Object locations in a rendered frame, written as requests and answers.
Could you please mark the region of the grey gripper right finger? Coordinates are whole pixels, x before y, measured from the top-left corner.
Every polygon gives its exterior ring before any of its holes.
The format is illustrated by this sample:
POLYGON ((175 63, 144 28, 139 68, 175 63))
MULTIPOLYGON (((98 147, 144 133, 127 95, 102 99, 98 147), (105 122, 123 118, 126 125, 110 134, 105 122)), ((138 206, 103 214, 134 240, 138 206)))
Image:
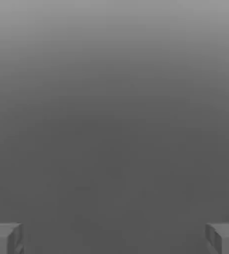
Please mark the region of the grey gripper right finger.
POLYGON ((229 254, 229 223, 207 223, 205 238, 209 254, 229 254))

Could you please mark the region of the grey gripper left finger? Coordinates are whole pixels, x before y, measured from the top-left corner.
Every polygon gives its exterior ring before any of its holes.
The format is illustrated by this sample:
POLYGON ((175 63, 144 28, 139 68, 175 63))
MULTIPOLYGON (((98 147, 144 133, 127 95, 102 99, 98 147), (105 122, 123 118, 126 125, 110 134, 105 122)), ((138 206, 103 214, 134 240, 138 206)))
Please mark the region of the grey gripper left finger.
POLYGON ((0 223, 0 254, 24 254, 23 224, 0 223))

